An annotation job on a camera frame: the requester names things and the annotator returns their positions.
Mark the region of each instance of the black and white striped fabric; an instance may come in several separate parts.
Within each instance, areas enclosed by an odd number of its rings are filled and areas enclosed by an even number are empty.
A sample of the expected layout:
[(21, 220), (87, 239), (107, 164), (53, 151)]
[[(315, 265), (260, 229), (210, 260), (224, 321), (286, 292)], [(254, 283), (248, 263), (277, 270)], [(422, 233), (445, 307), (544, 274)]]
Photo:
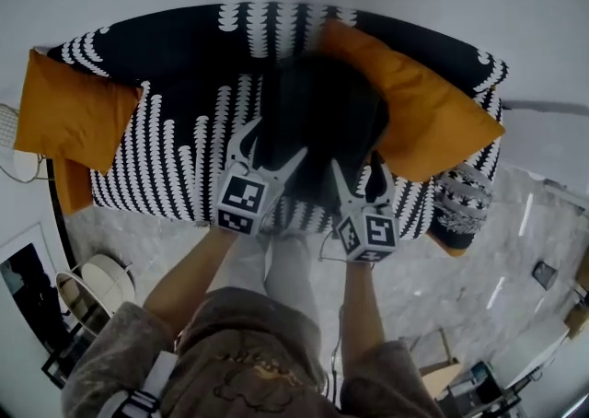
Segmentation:
[[(335, 6), (240, 3), (159, 12), (88, 32), (49, 51), (80, 71), (144, 89), (106, 177), (91, 171), (96, 205), (165, 218), (208, 222), (229, 138), (260, 115), (263, 76), (276, 62), (315, 49), (334, 17), (403, 52), (476, 100), (501, 120), (495, 87), (507, 67), (488, 53), (432, 30)], [(492, 180), (499, 141), (467, 162)], [(364, 191), (369, 168), (358, 182)], [(448, 177), (456, 177), (450, 171)], [(393, 206), (401, 237), (436, 224), (434, 178), (396, 178)], [(473, 200), (461, 200), (466, 205)], [(328, 232), (324, 208), (284, 197), (267, 226)], [(450, 239), (452, 226), (438, 223)]]

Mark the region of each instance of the white pants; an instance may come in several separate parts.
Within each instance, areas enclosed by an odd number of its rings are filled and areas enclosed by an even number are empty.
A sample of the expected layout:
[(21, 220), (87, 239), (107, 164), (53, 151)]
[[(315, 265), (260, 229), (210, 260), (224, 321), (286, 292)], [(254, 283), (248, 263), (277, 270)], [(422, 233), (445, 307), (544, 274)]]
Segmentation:
[[(266, 251), (270, 243), (272, 259), (266, 275)], [(301, 312), (318, 324), (310, 271), (311, 256), (304, 238), (239, 236), (219, 267), (209, 292), (223, 287), (257, 292)]]

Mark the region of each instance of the wire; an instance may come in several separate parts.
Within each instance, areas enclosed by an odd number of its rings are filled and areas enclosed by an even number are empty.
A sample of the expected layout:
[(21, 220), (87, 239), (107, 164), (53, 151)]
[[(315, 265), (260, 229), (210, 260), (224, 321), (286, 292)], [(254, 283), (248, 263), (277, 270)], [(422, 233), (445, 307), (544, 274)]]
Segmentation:
[(335, 370), (335, 359), (338, 354), (338, 350), (340, 349), (341, 344), (341, 325), (343, 323), (343, 305), (340, 307), (340, 314), (339, 317), (339, 333), (338, 333), (338, 342), (335, 344), (335, 348), (333, 348), (333, 352), (331, 353), (331, 376), (333, 377), (333, 390), (331, 392), (331, 401), (335, 405), (335, 400), (337, 398), (338, 393), (338, 372)]
[(32, 177), (32, 179), (29, 179), (29, 180), (21, 180), (19, 178), (14, 177), (6, 169), (4, 169), (1, 164), (0, 164), (0, 170), (2, 172), (4, 172), (11, 180), (15, 180), (16, 182), (20, 182), (21, 184), (29, 184), (29, 183), (33, 182), (34, 180), (37, 180), (37, 179), (45, 179), (45, 178), (39, 178), (38, 177), (39, 176), (39, 173), (40, 173), (40, 163), (41, 163), (42, 160), (43, 160), (43, 157), (37, 155), (37, 171), (35, 172), (35, 175)]
[(325, 375), (325, 393), (323, 394), (323, 396), (326, 399), (329, 399), (329, 390), (330, 390), (330, 387), (329, 387), (329, 374), (325, 370), (323, 371), (323, 373)]
[(270, 216), (271, 211), (276, 208), (276, 205), (278, 205), (279, 201), (280, 201), (280, 197), (277, 197), (276, 200), (274, 202), (272, 202), (270, 207), (268, 207), (268, 210), (266, 210), (266, 212), (264, 213), (264, 215), (261, 218), (260, 226), (264, 226), (264, 223), (266, 223), (266, 218), (268, 218)]
[(323, 261), (323, 260), (330, 260), (330, 261), (342, 261), (342, 262), (346, 262), (346, 260), (340, 259), (340, 258), (326, 258), (325, 256), (323, 256), (323, 249), (325, 248), (325, 243), (327, 242), (328, 238), (333, 234), (333, 232), (335, 231), (335, 227), (332, 228), (330, 230), (330, 232), (323, 238), (323, 242), (321, 243), (321, 248), (319, 249), (319, 262)]

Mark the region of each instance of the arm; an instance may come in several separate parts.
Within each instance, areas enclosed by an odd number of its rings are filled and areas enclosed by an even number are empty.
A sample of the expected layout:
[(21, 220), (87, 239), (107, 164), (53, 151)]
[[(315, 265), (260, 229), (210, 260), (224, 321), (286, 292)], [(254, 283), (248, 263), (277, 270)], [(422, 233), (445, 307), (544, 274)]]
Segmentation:
[(202, 303), (237, 235), (212, 226), (209, 233), (156, 285), (144, 309), (162, 319), (173, 337), (186, 327)]
[(385, 342), (369, 264), (349, 262), (343, 296), (341, 360), (343, 375), (368, 351)]
[(90, 345), (65, 384), (66, 418), (96, 416), (122, 389), (139, 389), (161, 351), (201, 304), (235, 235), (216, 227), (172, 269), (145, 300), (144, 308), (125, 303)]
[(343, 299), (341, 410), (362, 417), (443, 418), (403, 342), (385, 342), (372, 271), (349, 263)]

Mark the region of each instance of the orange pillow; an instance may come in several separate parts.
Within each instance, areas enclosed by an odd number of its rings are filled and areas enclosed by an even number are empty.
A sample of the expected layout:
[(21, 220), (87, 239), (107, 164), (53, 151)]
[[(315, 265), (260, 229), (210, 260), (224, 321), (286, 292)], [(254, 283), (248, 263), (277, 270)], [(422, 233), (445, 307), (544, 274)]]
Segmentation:
[(141, 93), (31, 50), (15, 149), (106, 174)]
[(73, 215), (94, 203), (90, 170), (70, 159), (53, 160), (55, 189), (62, 212)]
[(388, 103), (377, 149), (396, 175), (421, 182), (468, 159), (503, 127), (429, 68), (358, 29), (328, 20), (319, 50), (363, 73)]

